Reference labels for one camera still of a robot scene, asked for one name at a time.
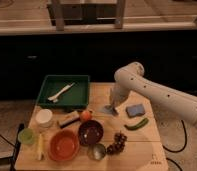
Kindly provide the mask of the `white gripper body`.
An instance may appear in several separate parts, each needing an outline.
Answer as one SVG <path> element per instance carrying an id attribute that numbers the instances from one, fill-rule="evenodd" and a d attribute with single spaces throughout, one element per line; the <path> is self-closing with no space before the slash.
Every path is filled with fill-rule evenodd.
<path id="1" fill-rule="evenodd" d="M 129 90 L 122 87 L 118 83 L 115 83 L 113 87 L 110 89 L 110 97 L 109 102 L 110 106 L 115 109 L 124 103 L 129 96 Z"/>

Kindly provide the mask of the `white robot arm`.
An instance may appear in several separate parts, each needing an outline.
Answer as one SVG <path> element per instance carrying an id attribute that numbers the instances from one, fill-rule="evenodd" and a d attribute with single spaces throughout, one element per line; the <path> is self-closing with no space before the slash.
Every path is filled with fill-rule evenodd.
<path id="1" fill-rule="evenodd" d="M 197 129 L 197 97 L 152 82 L 143 75 L 144 67 L 139 62 L 119 68 L 114 74 L 115 84 L 110 90 L 110 106 L 120 106 L 127 100 L 130 92 L 135 91 L 175 112 Z"/>

